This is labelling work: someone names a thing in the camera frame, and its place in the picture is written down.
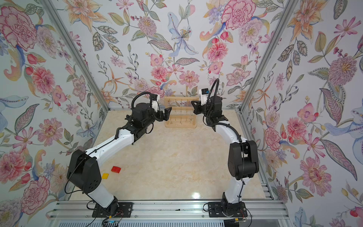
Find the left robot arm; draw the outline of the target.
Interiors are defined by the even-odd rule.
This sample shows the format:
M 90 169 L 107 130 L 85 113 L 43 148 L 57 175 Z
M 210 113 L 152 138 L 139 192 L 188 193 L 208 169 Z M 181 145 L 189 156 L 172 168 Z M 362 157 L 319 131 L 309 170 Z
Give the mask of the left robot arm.
M 151 92 L 136 95 L 131 102 L 130 115 L 125 117 L 127 123 L 116 129 L 114 136 L 97 146 L 85 151 L 80 149 L 72 153 L 67 181 L 90 197 L 101 213 L 114 217 L 121 213 L 117 198 L 102 184 L 100 167 L 117 152 L 134 144 L 154 122 L 168 121 L 171 107 L 161 110 L 159 97 Z

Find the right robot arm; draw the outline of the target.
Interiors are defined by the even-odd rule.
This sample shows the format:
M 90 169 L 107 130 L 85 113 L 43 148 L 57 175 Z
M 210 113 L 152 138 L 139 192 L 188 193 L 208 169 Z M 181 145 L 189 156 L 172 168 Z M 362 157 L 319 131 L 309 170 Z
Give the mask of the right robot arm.
M 227 144 L 228 171 L 232 176 L 221 201 L 208 202 L 203 209 L 211 218 L 247 218 L 249 212 L 242 201 L 247 183 L 259 172 L 259 157 L 255 141 L 244 139 L 222 114 L 222 97 L 217 95 L 219 79 L 211 89 L 200 90 L 200 100 L 192 101 L 194 114 L 203 115 L 203 123 L 218 133 Z

